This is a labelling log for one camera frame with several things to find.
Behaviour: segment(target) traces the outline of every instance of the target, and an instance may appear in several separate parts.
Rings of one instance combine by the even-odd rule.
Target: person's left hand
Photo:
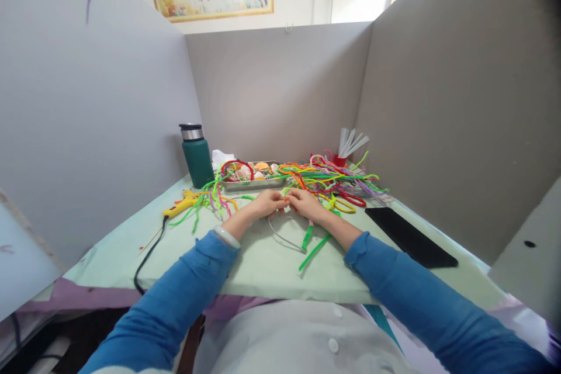
[[[261,192],[249,205],[246,205],[247,208],[251,209],[256,219],[273,215],[277,210],[280,214],[284,214],[287,206],[288,202],[285,202],[281,192],[275,190]]]

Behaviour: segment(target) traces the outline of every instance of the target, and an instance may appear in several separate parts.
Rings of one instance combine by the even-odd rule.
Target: table
[[[134,289],[133,276],[146,253],[141,253],[140,248],[145,246],[161,227],[162,211],[172,206],[176,200],[182,199],[184,189],[196,191],[192,188],[189,176],[181,179],[115,228],[72,267],[64,278],[86,287]],[[225,196],[255,196],[258,192],[248,191]],[[249,201],[236,199],[236,202],[240,207]],[[500,304],[505,293],[486,276],[477,259],[397,200],[391,203],[391,207],[458,260],[457,268],[432,270],[436,276],[484,310],[493,309]],[[171,221],[178,221],[181,217],[182,214]],[[370,231],[371,235],[384,243],[399,249],[364,210],[359,208],[356,214],[342,214],[342,217],[360,229]],[[164,238],[140,273],[139,281],[142,287],[149,288],[153,285],[183,253],[193,247],[196,238],[202,238],[215,225],[220,224],[220,220],[210,208],[201,209],[198,229],[193,235],[191,230],[194,220],[194,216],[189,216],[181,225],[167,227]],[[301,225],[303,238],[307,227],[305,220],[295,219],[286,223],[279,232],[285,235],[289,230],[288,234],[295,235],[294,224]],[[326,232],[321,227],[315,227],[314,239],[308,249],[311,251],[325,235]],[[305,256],[275,241],[266,219],[252,225],[241,245],[242,251],[221,294],[336,303],[378,303],[370,295],[360,276],[345,266],[344,252],[333,238],[313,258],[303,273],[298,272],[298,267]]]

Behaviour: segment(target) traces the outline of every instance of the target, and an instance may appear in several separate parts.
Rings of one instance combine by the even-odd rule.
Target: black power cord
[[[10,318],[12,319],[13,330],[16,335],[16,352],[19,353],[22,350],[22,332],[19,328],[19,321],[16,313],[10,314]]]
[[[140,266],[138,266],[138,269],[136,269],[136,273],[134,274],[134,279],[133,279],[134,287],[136,288],[136,290],[138,292],[140,292],[141,295],[144,295],[146,293],[146,291],[144,289],[142,289],[142,287],[138,283],[138,274],[140,273],[140,269],[142,269],[142,266],[144,266],[144,263],[147,262],[148,258],[150,257],[150,255],[152,254],[154,249],[156,248],[156,245],[158,245],[158,243],[160,242],[160,240],[164,236],[165,222],[168,219],[169,219],[169,216],[164,216],[164,221],[162,222],[162,230],[160,232],[160,236],[158,237],[158,240],[154,243],[154,245],[150,248],[150,250],[148,250],[148,253],[146,253],[146,256],[144,257],[144,259],[142,260],[142,263],[140,264]]]
[[[16,337],[16,353],[19,354],[23,347],[22,347],[22,330],[19,326],[19,320],[16,316],[16,313],[10,314],[10,318],[12,319],[14,335]],[[59,361],[63,358],[62,355],[54,355],[54,354],[44,354],[37,357],[37,359],[47,359],[47,358],[54,358],[58,359]]]

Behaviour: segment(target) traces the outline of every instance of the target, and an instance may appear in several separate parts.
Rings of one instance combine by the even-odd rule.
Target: hand
[[[314,222],[318,222],[329,214],[329,211],[309,191],[292,189],[286,197],[294,212]]]
[[[281,192],[274,190],[265,190],[261,192],[249,205],[246,205],[248,210],[251,210],[256,219],[264,216],[275,214],[278,210],[280,214],[285,213],[285,207],[288,202],[282,196]]]

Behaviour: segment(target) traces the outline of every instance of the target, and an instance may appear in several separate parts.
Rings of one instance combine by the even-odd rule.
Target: green water bottle
[[[203,136],[200,124],[180,124],[183,136],[183,153],[191,174],[193,187],[202,188],[214,180],[214,171],[210,160],[209,143]]]

